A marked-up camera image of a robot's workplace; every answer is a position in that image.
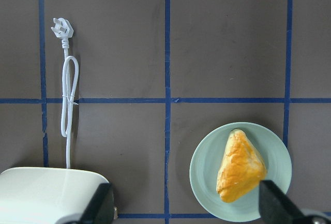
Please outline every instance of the white device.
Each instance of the white device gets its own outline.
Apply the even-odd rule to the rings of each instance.
[[[102,175],[73,169],[18,167],[0,174],[0,224],[79,221]]]

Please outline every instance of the baked pastry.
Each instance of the baked pastry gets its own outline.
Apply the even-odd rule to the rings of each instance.
[[[259,151],[242,130],[232,130],[217,175],[216,191],[222,201],[234,202],[253,190],[266,175]]]

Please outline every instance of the plate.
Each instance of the plate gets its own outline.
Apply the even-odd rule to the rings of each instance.
[[[227,221],[243,222],[260,218],[259,187],[232,203],[223,202],[216,192],[220,168],[229,133],[239,128],[261,153],[272,180],[286,193],[292,177],[291,158],[280,138],[269,129],[254,123],[237,122],[209,133],[198,145],[190,164],[190,183],[198,202],[212,215]]]

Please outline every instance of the white power cord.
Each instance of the white power cord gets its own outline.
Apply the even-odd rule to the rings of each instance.
[[[64,64],[62,69],[61,134],[63,137],[67,137],[66,164],[67,164],[67,169],[70,169],[72,111],[73,111],[73,105],[77,104],[73,100],[78,82],[79,65],[77,59],[74,56],[68,56],[68,51],[69,51],[68,38],[71,38],[73,35],[73,29],[70,23],[63,18],[59,18],[59,19],[54,18],[53,22],[55,23],[55,27],[51,27],[51,29],[55,33],[57,38],[62,40],[62,48],[64,49]],[[69,66],[70,61],[73,61],[74,63],[74,76],[73,76],[72,87],[71,87],[70,66]]]

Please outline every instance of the blue tape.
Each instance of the blue tape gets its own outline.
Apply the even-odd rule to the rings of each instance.
[[[284,98],[172,98],[173,103],[284,103]]]
[[[80,98],[76,103],[165,103],[165,98]],[[331,103],[331,98],[290,98],[289,103]],[[62,98],[47,98],[47,103],[62,103]],[[0,98],[1,103],[40,104],[40,99]],[[173,97],[171,103],[285,103],[285,98],[204,98]]]
[[[171,214],[172,219],[211,219],[217,218],[212,214]]]
[[[121,219],[165,219],[164,214],[118,214]]]
[[[46,94],[46,59],[45,59],[45,30],[44,30],[44,0],[39,3],[39,54],[40,54],[40,88],[41,88],[41,110],[42,110],[42,147],[43,165],[48,167],[48,137],[47,137],[47,94]]]
[[[331,103],[331,98],[291,98],[290,103]]]
[[[62,102],[62,98],[49,99]],[[77,103],[165,103],[164,98],[80,98]]]
[[[13,103],[13,104],[41,104],[41,99],[32,98],[0,98],[0,104]]]
[[[212,214],[118,214],[121,219],[212,219]]]
[[[289,118],[290,118],[290,86],[291,86],[291,49],[292,49],[292,9],[293,0],[288,0],[287,6],[287,36],[286,36],[286,65],[285,65],[285,94],[283,142],[288,146]]]
[[[171,88],[170,88],[170,8],[171,0],[164,0],[164,83],[165,83],[165,124],[164,124],[164,214],[169,223],[168,161],[170,154]]]

